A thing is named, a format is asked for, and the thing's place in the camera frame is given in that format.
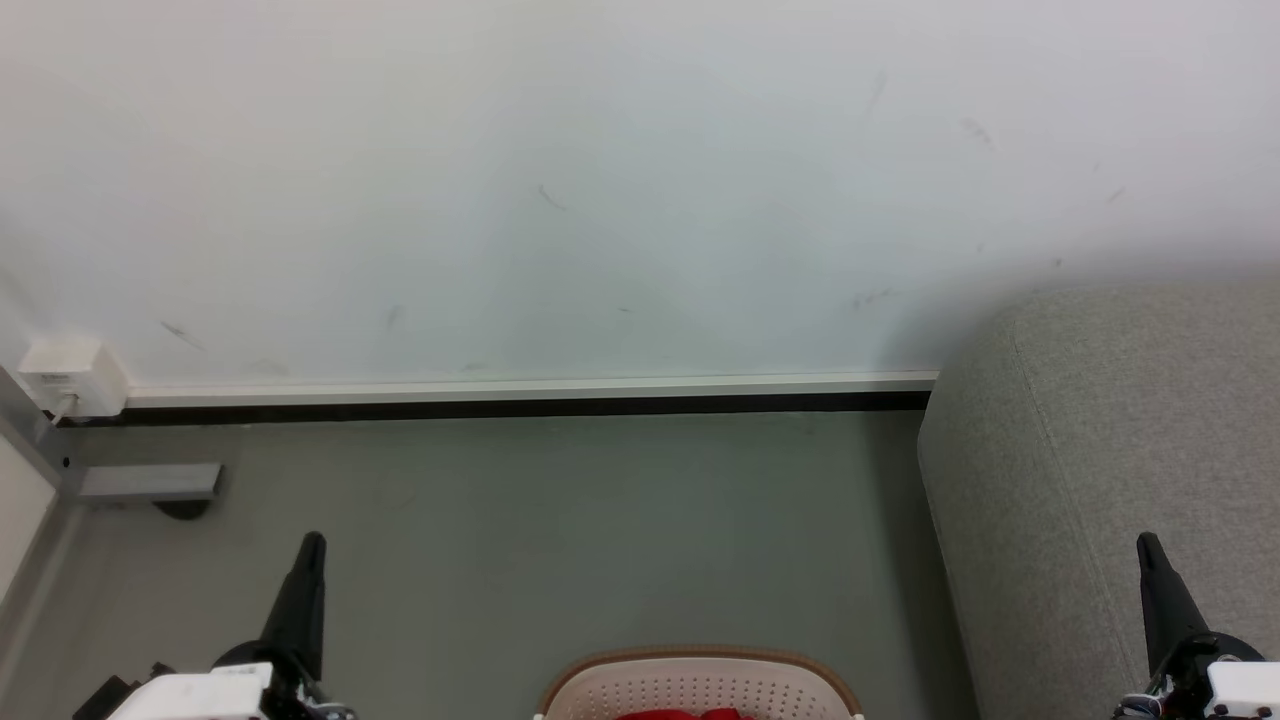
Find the brown basket rim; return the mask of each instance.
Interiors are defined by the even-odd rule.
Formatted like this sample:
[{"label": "brown basket rim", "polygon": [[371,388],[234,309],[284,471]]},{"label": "brown basket rim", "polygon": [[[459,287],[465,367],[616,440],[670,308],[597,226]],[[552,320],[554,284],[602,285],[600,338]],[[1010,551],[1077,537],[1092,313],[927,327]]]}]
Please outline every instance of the brown basket rim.
[{"label": "brown basket rim", "polygon": [[673,657],[726,657],[730,660],[762,660],[765,662],[795,665],[796,667],[809,670],[814,675],[826,680],[827,684],[836,691],[836,694],[840,696],[840,700],[844,701],[850,717],[861,715],[863,712],[863,706],[858,702],[858,696],[854,694],[854,691],[849,689],[844,678],[841,678],[831,667],[827,667],[812,657],[800,655],[799,652],[739,647],[732,644],[659,644],[599,652],[577,660],[570,665],[568,669],[561,673],[550,685],[547,687],[547,692],[543,693],[543,698],[538,705],[538,714],[547,715],[547,711],[552,708],[552,701],[556,700],[556,696],[559,694],[561,689],[563,689],[570,680],[585,670],[590,670],[591,667],[598,667],[600,665],[608,665],[611,662],[630,662],[632,660],[668,660]]}]

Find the power outlet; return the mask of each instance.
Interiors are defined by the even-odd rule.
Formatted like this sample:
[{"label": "power outlet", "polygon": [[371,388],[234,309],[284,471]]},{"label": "power outlet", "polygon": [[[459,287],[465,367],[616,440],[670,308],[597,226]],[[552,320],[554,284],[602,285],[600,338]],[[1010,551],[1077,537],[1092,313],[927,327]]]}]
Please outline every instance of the power outlet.
[{"label": "power outlet", "polygon": [[99,340],[37,341],[18,365],[18,375],[50,413],[74,395],[76,404],[67,413],[73,418],[119,415],[129,397],[128,378]]}]

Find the laundry basket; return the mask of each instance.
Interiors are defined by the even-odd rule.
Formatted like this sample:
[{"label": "laundry basket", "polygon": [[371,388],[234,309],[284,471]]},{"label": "laundry basket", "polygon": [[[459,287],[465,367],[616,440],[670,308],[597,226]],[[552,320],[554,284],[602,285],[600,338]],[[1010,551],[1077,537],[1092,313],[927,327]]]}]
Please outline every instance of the laundry basket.
[{"label": "laundry basket", "polygon": [[645,710],[755,720],[863,720],[835,671],[801,655],[731,646],[643,647],[593,655],[547,689],[534,720],[616,720]]}]

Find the fabric upholstery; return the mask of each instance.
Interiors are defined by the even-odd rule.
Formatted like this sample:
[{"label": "fabric upholstery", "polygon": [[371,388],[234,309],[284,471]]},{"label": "fabric upholstery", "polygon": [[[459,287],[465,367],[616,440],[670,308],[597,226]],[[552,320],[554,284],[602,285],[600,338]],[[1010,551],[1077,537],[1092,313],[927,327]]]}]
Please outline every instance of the fabric upholstery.
[{"label": "fabric upholstery", "polygon": [[1108,717],[1147,679],[1134,543],[1280,659],[1280,283],[1096,288],[998,316],[919,456],[986,720]]}]

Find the gray floor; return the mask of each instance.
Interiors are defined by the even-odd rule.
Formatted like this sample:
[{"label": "gray floor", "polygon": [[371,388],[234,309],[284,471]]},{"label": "gray floor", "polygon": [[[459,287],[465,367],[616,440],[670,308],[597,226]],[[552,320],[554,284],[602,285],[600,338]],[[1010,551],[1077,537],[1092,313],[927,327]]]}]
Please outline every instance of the gray floor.
[{"label": "gray floor", "polygon": [[524,720],[573,659],[795,650],[869,720],[973,700],[915,465],[916,413],[77,430],[97,464],[227,462],[179,523],[90,514],[0,707],[65,720],[106,676],[204,670],[329,539],[325,685],[366,720]]}]

